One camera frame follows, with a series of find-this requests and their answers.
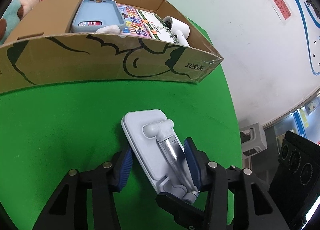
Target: plush toy ear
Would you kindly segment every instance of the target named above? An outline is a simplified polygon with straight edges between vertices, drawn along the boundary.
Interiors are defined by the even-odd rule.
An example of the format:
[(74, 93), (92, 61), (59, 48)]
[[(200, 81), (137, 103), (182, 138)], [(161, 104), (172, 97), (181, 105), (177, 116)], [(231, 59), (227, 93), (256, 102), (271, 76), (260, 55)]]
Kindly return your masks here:
[(0, 19), (0, 41), (4, 37), (6, 29), (7, 29), (7, 21), (4, 18), (1, 18)]
[(19, 19), (21, 20), (23, 17), (23, 7), (22, 6), (18, 9), (17, 15), (18, 15)]

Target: cardboard flap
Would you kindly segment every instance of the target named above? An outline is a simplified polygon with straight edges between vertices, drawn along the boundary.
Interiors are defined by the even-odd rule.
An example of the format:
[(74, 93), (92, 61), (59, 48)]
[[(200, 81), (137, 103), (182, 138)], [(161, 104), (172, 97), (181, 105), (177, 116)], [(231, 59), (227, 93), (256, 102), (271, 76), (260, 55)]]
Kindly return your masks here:
[(222, 61), (207, 52), (163, 41), (85, 33), (18, 41), (2, 46), (0, 57), (0, 93), (84, 80), (200, 82)]
[(5, 43), (32, 35), (69, 32), (70, 24), (81, 0), (43, 0), (36, 5), (11, 32)]

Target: cardboard box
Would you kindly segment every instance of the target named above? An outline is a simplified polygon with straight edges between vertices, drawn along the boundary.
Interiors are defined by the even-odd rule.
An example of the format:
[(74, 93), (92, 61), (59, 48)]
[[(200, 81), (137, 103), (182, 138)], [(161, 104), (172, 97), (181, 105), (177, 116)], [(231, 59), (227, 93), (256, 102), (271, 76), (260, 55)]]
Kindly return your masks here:
[(82, 0), (44, 0), (0, 47), (0, 93), (33, 85), (105, 79), (200, 82), (223, 60), (166, 0), (115, 0), (190, 27), (190, 47), (96, 33), (69, 33)]

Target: stuffed toy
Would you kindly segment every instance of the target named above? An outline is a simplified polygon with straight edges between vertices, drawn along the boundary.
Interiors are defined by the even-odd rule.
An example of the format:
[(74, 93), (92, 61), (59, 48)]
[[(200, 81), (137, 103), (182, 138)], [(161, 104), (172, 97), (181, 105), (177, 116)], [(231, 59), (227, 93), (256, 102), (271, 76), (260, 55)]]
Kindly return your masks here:
[(18, 23), (42, 0), (13, 0), (0, 19), (0, 45)]

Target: metal screw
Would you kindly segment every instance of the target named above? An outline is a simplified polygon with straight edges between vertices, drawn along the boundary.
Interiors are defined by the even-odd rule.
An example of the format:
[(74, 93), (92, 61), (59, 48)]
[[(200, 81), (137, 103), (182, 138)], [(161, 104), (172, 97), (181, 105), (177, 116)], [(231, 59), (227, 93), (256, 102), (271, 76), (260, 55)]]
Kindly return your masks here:
[(111, 162), (105, 162), (105, 163), (102, 164), (102, 166), (107, 169), (107, 168), (110, 168), (112, 166), (112, 163)]
[(77, 174), (77, 170), (72, 169), (72, 170), (70, 170), (70, 171), (68, 172), (68, 174), (69, 174), (70, 176), (74, 176), (74, 175)]
[(217, 164), (216, 162), (209, 162), (208, 165), (209, 165), (209, 167), (211, 167), (211, 168), (216, 168), (216, 167), (218, 167), (218, 164)]
[(252, 174), (252, 170), (250, 170), (250, 169), (248, 169), (248, 168), (245, 168), (245, 169), (243, 170), (243, 172), (244, 172), (244, 174), (246, 174), (246, 175), (251, 175), (251, 174)]

